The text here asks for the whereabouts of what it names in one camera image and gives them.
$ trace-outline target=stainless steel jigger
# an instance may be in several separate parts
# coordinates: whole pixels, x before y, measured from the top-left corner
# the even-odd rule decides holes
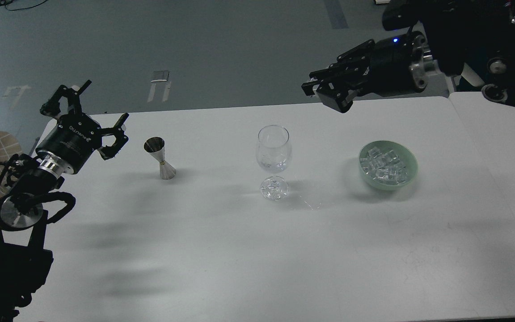
[[[150,153],[160,163],[160,178],[170,180],[176,175],[176,169],[164,159],[164,140],[161,137],[151,137],[144,143],[144,150]]]

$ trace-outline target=green bowl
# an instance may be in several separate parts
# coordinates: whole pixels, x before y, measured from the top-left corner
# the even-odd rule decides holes
[[[381,151],[394,149],[394,151],[399,156],[399,159],[401,159],[405,163],[406,172],[409,179],[406,182],[400,183],[398,185],[388,185],[386,183],[376,181],[372,179],[368,174],[366,174],[363,171],[363,168],[361,167],[360,159],[364,157],[368,153],[368,151],[373,147],[378,147]],[[413,153],[410,152],[410,150],[406,147],[403,147],[402,145],[391,141],[374,141],[364,146],[363,149],[361,149],[361,151],[359,152],[359,159],[357,165],[359,167],[359,171],[361,172],[361,177],[363,177],[363,180],[365,180],[365,182],[367,182],[370,186],[380,190],[396,190],[401,187],[404,187],[411,183],[414,180],[414,178],[417,177],[418,173],[417,158],[414,157]]]

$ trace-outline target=table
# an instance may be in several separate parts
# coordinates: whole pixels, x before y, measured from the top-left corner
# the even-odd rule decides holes
[[[131,114],[114,159],[66,177],[77,205],[47,229],[55,262],[17,321],[515,316],[515,208],[459,115],[442,97]],[[280,202],[260,195],[254,151],[274,123],[294,147]],[[143,151],[151,136],[171,181]],[[374,140],[411,149],[417,180],[362,182],[357,153]]]
[[[450,101],[515,216],[515,108],[478,92],[453,93]]]

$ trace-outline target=empty wine glass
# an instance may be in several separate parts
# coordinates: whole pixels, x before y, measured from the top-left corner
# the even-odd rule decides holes
[[[269,173],[284,171],[291,161],[290,134],[286,128],[270,125],[262,128],[257,135],[257,163]],[[282,178],[274,175],[266,178],[260,187],[264,197],[280,200],[289,193],[289,185]]]

